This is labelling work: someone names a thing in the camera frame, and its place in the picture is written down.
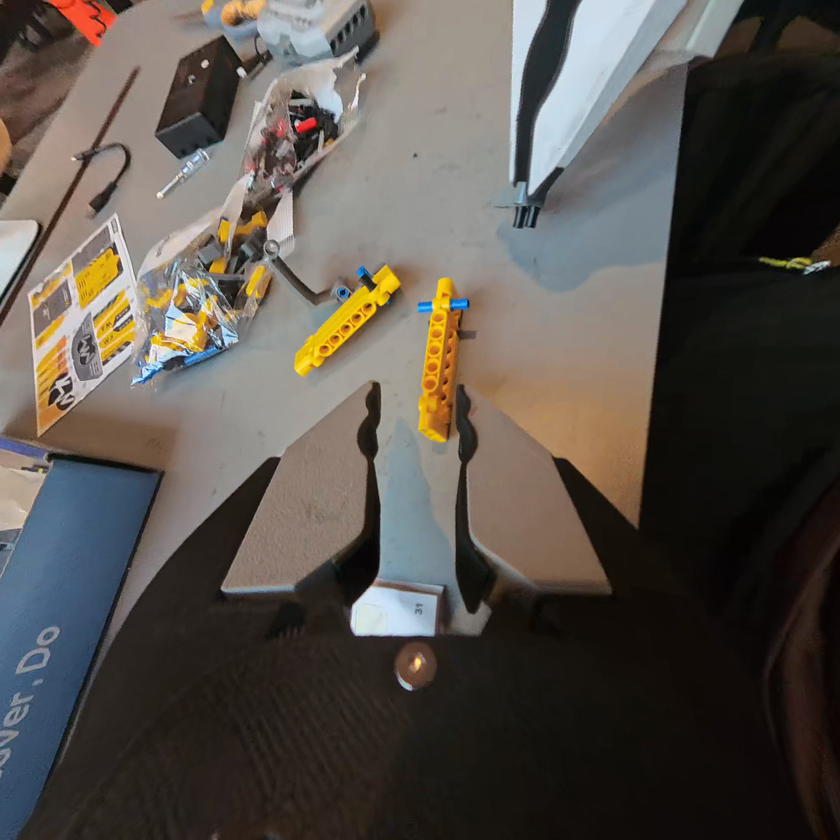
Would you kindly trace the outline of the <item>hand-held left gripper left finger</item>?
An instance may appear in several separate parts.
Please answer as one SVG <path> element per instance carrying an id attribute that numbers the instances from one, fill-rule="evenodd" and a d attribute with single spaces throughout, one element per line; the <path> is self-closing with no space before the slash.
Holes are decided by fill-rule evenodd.
<path id="1" fill-rule="evenodd" d="M 279 458 L 221 583 L 230 597 L 314 599 L 351 607 L 379 572 L 375 459 L 381 390 L 368 382 Z"/>

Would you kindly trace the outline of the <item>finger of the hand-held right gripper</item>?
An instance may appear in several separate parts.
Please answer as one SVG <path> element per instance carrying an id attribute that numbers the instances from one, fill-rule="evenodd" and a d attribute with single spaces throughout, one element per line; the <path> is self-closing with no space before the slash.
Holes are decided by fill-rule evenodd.
<path id="1" fill-rule="evenodd" d="M 537 118 L 567 59 L 578 2 L 513 2 L 510 70 L 510 183 L 541 187 L 552 182 L 532 171 Z"/>
<path id="2" fill-rule="evenodd" d="M 527 52 L 527 198 L 543 196 L 685 3 L 546 3 Z"/>

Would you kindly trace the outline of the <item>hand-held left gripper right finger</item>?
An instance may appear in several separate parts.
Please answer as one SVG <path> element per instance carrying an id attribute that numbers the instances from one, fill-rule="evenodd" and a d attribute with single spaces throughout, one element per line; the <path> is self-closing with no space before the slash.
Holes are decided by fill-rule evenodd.
<path id="1" fill-rule="evenodd" d="M 505 596 L 613 594 L 553 457 L 487 399 L 460 385 L 455 573 L 475 615 Z"/>

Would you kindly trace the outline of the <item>grey bent beam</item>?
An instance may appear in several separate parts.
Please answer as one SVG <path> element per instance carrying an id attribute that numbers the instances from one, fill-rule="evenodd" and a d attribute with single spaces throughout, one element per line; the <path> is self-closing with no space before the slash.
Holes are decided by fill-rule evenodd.
<path id="1" fill-rule="evenodd" d="M 513 187 L 507 187 L 502 192 L 500 192 L 496 197 L 492 201 L 491 205 L 494 209 L 499 210 L 511 210 L 514 215 L 514 209 L 517 206 L 538 206 L 540 207 L 540 211 L 545 206 L 545 201 L 548 195 L 548 191 L 550 190 L 550 186 L 548 184 L 543 184 L 534 195 L 529 196 L 527 193 L 527 185 L 524 183 L 515 184 Z"/>

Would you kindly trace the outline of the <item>yellow panel brick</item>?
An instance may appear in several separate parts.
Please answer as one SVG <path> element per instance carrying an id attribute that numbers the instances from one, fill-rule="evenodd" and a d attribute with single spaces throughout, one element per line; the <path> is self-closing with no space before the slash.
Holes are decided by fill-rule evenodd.
<path id="1" fill-rule="evenodd" d="M 435 299 L 457 297 L 454 282 L 443 278 L 436 285 Z M 449 438 L 454 414 L 457 332 L 463 311 L 420 314 L 427 317 L 422 392 L 418 401 L 418 431 L 435 443 Z"/>

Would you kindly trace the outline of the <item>yellow grey brick assembly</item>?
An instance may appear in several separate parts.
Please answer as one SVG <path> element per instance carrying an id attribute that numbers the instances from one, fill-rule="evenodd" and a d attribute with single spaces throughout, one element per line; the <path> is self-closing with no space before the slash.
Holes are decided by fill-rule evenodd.
<path id="1" fill-rule="evenodd" d="M 264 258 L 311 306 L 317 307 L 336 301 L 339 307 L 312 334 L 295 354 L 294 368 L 300 376 L 307 376 L 326 360 L 343 347 L 372 317 L 385 306 L 400 288 L 400 280 L 392 269 L 382 266 L 375 275 L 361 267 L 357 271 L 358 283 L 354 288 L 345 283 L 334 285 L 321 292 L 312 291 L 281 258 L 277 241 L 268 239 L 264 244 Z"/>

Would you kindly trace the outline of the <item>bag of black red pins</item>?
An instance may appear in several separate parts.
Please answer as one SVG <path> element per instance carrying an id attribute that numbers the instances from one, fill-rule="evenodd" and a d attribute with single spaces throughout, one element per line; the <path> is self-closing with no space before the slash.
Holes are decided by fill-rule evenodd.
<path id="1" fill-rule="evenodd" d="M 283 72 L 257 103 L 241 176 L 253 202 L 293 187 L 360 120 L 357 50 Z"/>

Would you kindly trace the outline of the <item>black backpack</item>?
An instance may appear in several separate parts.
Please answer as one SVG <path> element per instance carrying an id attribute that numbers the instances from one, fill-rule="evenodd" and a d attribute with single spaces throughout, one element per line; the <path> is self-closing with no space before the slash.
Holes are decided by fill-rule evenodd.
<path id="1" fill-rule="evenodd" d="M 642 527 L 746 540 L 838 448 L 838 55 L 689 72 Z"/>

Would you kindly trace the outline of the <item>grey hub brick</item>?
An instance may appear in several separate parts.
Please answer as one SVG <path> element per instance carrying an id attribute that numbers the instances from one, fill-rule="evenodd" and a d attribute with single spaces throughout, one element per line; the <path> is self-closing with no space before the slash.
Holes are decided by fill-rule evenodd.
<path id="1" fill-rule="evenodd" d="M 284 69 L 349 53 L 362 59 L 380 36 L 369 2 L 267 2 L 257 33 Z"/>

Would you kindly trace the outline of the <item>blue robot kit box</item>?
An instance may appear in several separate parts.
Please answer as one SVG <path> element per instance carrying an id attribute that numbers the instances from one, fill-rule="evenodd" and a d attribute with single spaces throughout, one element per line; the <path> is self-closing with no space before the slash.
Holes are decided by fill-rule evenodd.
<path id="1" fill-rule="evenodd" d="M 1 838 L 35 813 L 161 484 L 2 437 Z"/>

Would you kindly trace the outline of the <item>grey yellow scissors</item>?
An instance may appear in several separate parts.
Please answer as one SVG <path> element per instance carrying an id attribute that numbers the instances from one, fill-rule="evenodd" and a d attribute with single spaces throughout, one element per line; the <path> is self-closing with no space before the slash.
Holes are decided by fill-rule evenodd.
<path id="1" fill-rule="evenodd" d="M 267 2 L 202 2 L 200 5 L 172 17 L 184 25 L 203 24 L 234 40 L 257 36 L 257 20 Z"/>

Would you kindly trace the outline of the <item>yellow grey sticker sheet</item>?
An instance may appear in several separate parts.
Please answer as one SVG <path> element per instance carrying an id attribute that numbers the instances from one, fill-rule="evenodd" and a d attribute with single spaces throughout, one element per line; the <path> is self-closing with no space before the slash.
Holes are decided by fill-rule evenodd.
<path id="1" fill-rule="evenodd" d="M 41 437 L 131 357 L 135 276 L 117 215 L 28 294 L 28 314 Z"/>

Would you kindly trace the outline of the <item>silver stand base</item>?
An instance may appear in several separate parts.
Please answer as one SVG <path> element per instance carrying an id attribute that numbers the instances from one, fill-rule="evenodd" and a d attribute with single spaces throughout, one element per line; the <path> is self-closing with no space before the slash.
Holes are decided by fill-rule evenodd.
<path id="1" fill-rule="evenodd" d="M 1 221 L 1 310 L 18 296 L 24 268 L 42 225 L 33 220 Z"/>

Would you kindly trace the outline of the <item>orange plastic object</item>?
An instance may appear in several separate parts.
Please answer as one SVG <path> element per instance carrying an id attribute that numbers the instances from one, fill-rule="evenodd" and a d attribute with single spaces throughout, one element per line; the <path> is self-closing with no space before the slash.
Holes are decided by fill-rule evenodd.
<path id="1" fill-rule="evenodd" d="M 103 37 L 117 20 L 106 3 L 99 2 L 47 2 L 94 47 L 102 45 Z"/>

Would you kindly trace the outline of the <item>small clear-handled screwdriver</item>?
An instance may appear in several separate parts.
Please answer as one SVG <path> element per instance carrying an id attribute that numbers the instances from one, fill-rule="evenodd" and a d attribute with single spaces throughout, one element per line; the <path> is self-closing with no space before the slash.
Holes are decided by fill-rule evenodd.
<path id="1" fill-rule="evenodd" d="M 205 149 L 199 149 L 184 158 L 178 173 L 156 193 L 156 200 L 165 198 L 180 185 L 192 178 L 209 160 L 210 156 Z"/>

